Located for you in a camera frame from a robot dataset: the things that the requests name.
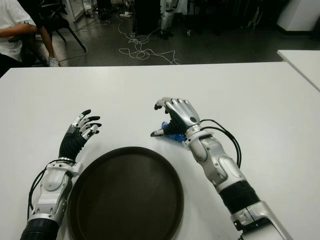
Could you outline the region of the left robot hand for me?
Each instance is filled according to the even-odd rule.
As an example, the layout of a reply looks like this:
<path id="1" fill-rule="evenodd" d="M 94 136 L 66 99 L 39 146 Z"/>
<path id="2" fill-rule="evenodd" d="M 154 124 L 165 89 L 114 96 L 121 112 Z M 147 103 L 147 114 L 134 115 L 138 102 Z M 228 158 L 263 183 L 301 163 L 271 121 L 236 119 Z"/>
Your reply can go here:
<path id="1" fill-rule="evenodd" d="M 99 133 L 100 116 L 88 116 L 91 110 L 78 114 L 68 127 L 59 147 L 58 159 L 75 161 L 87 141 Z"/>

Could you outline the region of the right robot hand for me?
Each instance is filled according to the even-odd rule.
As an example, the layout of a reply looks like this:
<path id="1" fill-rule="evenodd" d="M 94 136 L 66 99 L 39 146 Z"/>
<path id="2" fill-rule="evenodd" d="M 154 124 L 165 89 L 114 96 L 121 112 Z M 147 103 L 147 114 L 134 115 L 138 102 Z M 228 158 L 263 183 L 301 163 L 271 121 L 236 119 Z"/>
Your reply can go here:
<path id="1" fill-rule="evenodd" d="M 180 134 L 189 138 L 200 131 L 200 117 L 189 101 L 163 97 L 154 105 L 155 110 L 161 108 L 164 108 L 165 113 L 169 114 L 170 121 L 166 127 L 152 132 L 151 137 Z"/>

